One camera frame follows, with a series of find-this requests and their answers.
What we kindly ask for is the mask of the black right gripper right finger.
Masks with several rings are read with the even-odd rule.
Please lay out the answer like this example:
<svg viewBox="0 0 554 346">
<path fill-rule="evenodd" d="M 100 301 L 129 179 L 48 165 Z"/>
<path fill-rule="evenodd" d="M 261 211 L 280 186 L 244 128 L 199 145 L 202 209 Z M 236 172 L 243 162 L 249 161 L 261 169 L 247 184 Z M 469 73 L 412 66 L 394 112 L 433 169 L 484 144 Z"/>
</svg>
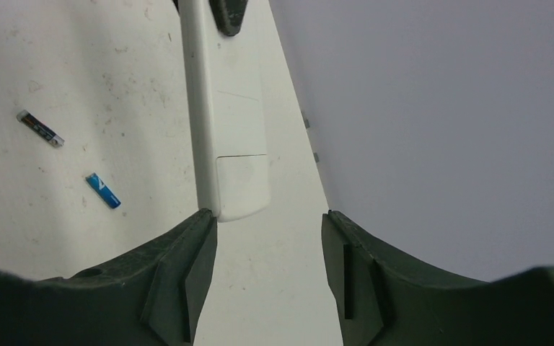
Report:
<svg viewBox="0 0 554 346">
<path fill-rule="evenodd" d="M 336 210 L 321 233 L 344 345 L 554 345 L 554 267 L 484 282 L 423 262 Z"/>
</svg>

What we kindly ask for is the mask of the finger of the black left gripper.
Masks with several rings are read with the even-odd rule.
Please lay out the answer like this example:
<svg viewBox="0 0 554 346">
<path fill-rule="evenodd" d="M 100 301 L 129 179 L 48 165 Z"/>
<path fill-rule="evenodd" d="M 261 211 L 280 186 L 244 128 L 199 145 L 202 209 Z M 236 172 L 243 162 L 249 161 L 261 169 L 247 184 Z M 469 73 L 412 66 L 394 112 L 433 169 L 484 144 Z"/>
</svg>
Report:
<svg viewBox="0 0 554 346">
<path fill-rule="evenodd" d="M 248 0 L 210 0 L 209 5 L 218 31 L 234 37 L 239 34 Z"/>
</svg>

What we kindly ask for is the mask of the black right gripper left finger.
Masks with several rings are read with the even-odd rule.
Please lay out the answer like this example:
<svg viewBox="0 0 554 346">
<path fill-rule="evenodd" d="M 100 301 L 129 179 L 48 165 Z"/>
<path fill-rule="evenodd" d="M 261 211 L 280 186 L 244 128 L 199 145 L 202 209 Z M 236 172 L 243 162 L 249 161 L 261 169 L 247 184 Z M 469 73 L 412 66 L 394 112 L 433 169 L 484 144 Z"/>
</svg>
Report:
<svg viewBox="0 0 554 346">
<path fill-rule="evenodd" d="M 70 278 L 0 270 L 0 345 L 192 345 L 216 248 L 216 218 L 202 209 Z"/>
</svg>

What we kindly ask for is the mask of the white air conditioner remote control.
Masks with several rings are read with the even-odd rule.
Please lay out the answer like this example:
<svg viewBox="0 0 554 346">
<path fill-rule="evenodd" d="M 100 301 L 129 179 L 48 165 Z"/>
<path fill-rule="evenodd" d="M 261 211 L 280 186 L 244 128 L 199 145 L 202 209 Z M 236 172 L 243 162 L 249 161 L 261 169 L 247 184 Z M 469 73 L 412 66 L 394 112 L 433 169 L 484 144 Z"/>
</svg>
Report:
<svg viewBox="0 0 554 346">
<path fill-rule="evenodd" d="M 199 208 L 236 221 L 270 201 L 257 6 L 248 1 L 242 28 L 221 34 L 209 1 L 177 10 Z"/>
</svg>

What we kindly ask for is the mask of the blue AAA battery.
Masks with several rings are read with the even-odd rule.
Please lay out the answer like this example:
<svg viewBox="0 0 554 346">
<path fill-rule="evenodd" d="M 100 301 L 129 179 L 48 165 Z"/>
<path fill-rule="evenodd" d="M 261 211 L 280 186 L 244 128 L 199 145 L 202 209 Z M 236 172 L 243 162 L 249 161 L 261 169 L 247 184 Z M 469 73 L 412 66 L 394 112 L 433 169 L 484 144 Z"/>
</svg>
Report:
<svg viewBox="0 0 554 346">
<path fill-rule="evenodd" d="M 116 209 L 121 205 L 118 197 L 96 173 L 86 176 L 85 181 L 109 208 Z"/>
</svg>

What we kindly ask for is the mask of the black AAA battery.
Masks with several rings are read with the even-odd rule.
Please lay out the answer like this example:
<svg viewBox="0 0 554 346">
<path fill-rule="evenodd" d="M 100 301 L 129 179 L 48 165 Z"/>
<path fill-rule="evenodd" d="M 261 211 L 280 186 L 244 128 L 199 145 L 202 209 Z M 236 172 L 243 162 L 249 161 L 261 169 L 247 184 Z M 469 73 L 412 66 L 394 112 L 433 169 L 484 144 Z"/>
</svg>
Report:
<svg viewBox="0 0 554 346">
<path fill-rule="evenodd" d="M 64 145 L 65 141 L 62 137 L 50 129 L 46 124 L 39 121 L 30 112 L 23 110 L 17 114 L 16 118 L 52 147 L 60 148 Z"/>
</svg>

